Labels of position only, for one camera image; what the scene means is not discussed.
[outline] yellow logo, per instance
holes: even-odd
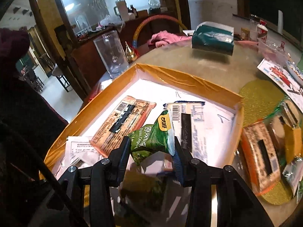
[[[158,123],[159,123],[160,130],[162,130],[162,131],[167,131],[172,128],[168,114],[160,115],[158,118]]]

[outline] black cable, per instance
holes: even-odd
[[[59,196],[59,198],[63,201],[66,205],[72,216],[74,217],[75,221],[79,224],[79,226],[88,227],[85,220],[81,217],[78,210],[75,208],[73,203],[71,202],[70,198],[66,195],[63,191],[60,183],[55,179],[52,172],[47,168],[43,160],[37,154],[37,152],[32,148],[31,145],[28,144],[27,141],[23,139],[21,135],[19,135],[16,131],[10,129],[6,124],[0,121],[0,130],[3,129],[5,132],[10,133],[13,135],[15,139],[17,139],[18,144],[22,147],[22,149],[27,153],[27,155],[36,163],[38,169],[45,177],[45,179],[49,182],[55,193]]]

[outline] flyer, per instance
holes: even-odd
[[[303,112],[303,89],[286,69],[265,59],[258,69],[273,80]]]

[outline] blackboard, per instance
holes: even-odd
[[[278,10],[283,12],[283,29],[301,41],[303,0],[249,0],[250,13],[278,25]]]

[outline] fluorescent light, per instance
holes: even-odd
[[[64,8],[65,8],[65,11],[67,12],[67,11],[71,10],[73,7],[74,7],[74,4],[72,3],[72,4],[67,5]]]

